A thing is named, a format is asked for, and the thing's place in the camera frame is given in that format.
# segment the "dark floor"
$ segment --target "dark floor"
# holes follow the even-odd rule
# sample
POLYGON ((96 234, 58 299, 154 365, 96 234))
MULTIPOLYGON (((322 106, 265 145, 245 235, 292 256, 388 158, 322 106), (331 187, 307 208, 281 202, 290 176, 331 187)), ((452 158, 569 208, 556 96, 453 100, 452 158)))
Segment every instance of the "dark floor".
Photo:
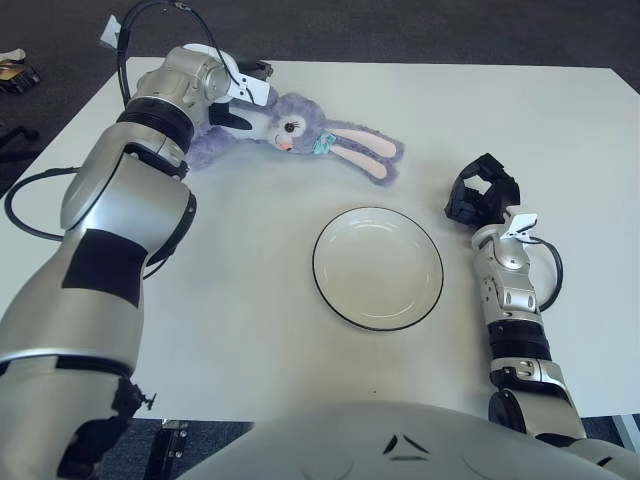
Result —
MULTIPOLYGON (((110 13, 129 0, 0 2, 0 51, 24 48, 43 78, 21 96, 0 96, 0 121, 25 124, 43 148, 114 73, 114 54, 98 46, 110 13)), ((223 49, 276 60, 488 63, 612 67, 640 91, 638 0, 194 0, 223 49)), ((131 55, 164 55, 203 41, 184 15, 143 16, 131 55)), ((26 148, 14 143, 12 149, 26 148)), ((81 159, 69 152, 69 164, 81 159)), ((28 162, 0 164, 0 195, 28 162)), ((619 442, 608 418, 588 419, 591 436, 619 442)), ((196 422, 183 471, 244 433, 246 424, 196 422)), ((142 478, 159 422, 137 420, 107 457, 105 479, 142 478)))

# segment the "stuffed bunny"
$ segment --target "stuffed bunny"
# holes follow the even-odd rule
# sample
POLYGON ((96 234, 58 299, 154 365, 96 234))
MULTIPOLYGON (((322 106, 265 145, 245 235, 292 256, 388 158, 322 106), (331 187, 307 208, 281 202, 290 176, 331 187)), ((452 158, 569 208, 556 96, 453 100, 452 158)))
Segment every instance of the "stuffed bunny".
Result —
POLYGON ((394 162, 404 151, 402 143, 378 131, 327 120, 318 104, 297 93, 279 97, 271 89, 267 106, 234 100, 229 113, 247 120, 251 128, 208 125, 200 130, 187 154, 192 168, 204 168, 235 143, 262 142, 294 153, 333 153, 362 169, 374 183, 384 185, 396 177, 394 162))

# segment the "bunny ear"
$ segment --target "bunny ear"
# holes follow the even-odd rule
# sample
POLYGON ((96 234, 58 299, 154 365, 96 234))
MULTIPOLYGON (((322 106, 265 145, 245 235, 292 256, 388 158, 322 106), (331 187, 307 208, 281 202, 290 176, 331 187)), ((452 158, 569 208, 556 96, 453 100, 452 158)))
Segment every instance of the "bunny ear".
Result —
POLYGON ((401 155, 402 144, 365 126, 332 121, 328 122, 327 129, 335 136, 359 143, 381 157, 395 159, 401 155))
POLYGON ((385 180, 389 175, 389 170, 387 170, 385 165, 364 153, 349 150, 348 148, 336 144, 331 145, 329 150, 345 160, 350 161, 354 165, 357 165, 378 181, 385 180))

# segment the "small object on floor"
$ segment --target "small object on floor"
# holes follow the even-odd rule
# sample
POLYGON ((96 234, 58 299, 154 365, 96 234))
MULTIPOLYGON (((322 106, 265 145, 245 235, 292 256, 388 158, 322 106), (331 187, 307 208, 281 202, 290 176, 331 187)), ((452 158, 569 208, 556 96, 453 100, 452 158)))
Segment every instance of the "small object on floor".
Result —
POLYGON ((333 153, 361 169, 374 183, 387 185, 397 176, 395 163, 404 145, 377 130, 327 120, 320 106, 297 93, 281 97, 271 89, 264 107, 233 100, 214 106, 212 126, 202 129, 187 154, 194 168, 204 168, 238 142, 266 143, 283 151, 333 153))
POLYGON ((22 50, 21 48, 16 48, 11 52, 0 53, 0 62, 3 62, 5 60, 10 60, 12 62, 22 62, 26 56, 27 53, 24 50, 22 50))
POLYGON ((25 57, 21 48, 0 53, 0 93, 24 93, 40 83, 40 75, 25 63, 25 57))
POLYGON ((120 23, 113 15, 109 16, 109 20, 104 27, 104 31, 100 36, 100 45, 115 50, 118 48, 118 34, 120 33, 120 23))
POLYGON ((7 132, 5 132, 4 130, 4 125, 0 124, 0 148, 4 147, 14 138, 19 137, 20 135, 23 135, 25 140, 29 142, 33 142, 40 137, 40 133, 37 130, 29 130, 22 125, 7 132))

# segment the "white plate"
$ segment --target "white plate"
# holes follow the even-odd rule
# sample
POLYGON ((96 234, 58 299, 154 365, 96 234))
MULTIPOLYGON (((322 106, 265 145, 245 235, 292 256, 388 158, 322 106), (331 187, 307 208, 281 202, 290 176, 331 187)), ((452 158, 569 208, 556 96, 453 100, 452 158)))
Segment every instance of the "white plate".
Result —
POLYGON ((369 330, 399 330, 438 302, 438 249, 413 220, 385 208, 356 208, 334 218, 313 250, 313 274, 329 306, 369 330))

